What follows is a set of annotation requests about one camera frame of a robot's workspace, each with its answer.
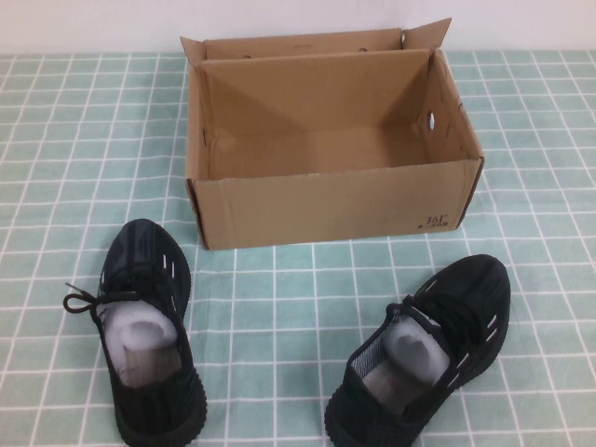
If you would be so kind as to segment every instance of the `black sneaker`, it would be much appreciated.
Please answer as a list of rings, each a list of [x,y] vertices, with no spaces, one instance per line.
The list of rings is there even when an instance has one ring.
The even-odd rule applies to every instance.
[[[161,226],[124,225],[108,251],[97,298],[64,298],[73,314],[89,311],[106,357],[115,420],[133,447],[182,447],[201,431],[205,391],[183,326],[191,277],[183,251]],[[87,305],[72,308],[77,298]]]
[[[511,292],[487,255],[441,270],[349,359],[325,412],[337,447],[409,447],[442,403],[482,374],[505,341]]]

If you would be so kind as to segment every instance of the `white wall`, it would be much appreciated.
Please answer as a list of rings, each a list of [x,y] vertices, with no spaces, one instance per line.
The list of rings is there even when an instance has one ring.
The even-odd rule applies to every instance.
[[[596,0],[0,0],[0,52],[179,51],[197,39],[414,27],[446,48],[596,48]]]

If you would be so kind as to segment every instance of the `open cardboard box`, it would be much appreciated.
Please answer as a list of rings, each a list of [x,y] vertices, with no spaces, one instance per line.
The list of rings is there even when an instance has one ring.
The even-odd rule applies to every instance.
[[[205,246],[455,229],[483,155],[437,49],[450,21],[183,38],[187,189]]]

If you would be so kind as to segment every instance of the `box handle hole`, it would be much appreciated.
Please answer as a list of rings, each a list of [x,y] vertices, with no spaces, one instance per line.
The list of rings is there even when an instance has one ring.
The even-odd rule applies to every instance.
[[[428,130],[433,131],[435,129],[435,114],[428,112]]]

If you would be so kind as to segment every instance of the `black shoelace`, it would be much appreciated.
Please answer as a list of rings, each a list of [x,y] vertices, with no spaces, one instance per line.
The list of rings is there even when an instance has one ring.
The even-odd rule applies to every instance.
[[[87,312],[88,310],[90,310],[90,308],[96,304],[97,298],[88,291],[83,291],[82,289],[79,289],[78,287],[73,286],[68,282],[66,283],[66,285],[78,291],[78,293],[69,293],[64,297],[62,305],[64,306],[66,312],[69,312],[71,314],[82,314],[83,312]],[[119,300],[129,300],[134,296],[136,296],[136,292],[134,291],[115,291],[102,295],[102,299],[105,302],[112,302]],[[80,300],[87,304],[81,307],[71,307],[70,301],[73,299]]]
[[[403,303],[415,307],[440,324],[457,359],[462,359],[486,340],[486,324],[480,310],[469,305],[456,305],[449,295],[429,294],[417,302],[407,296]]]

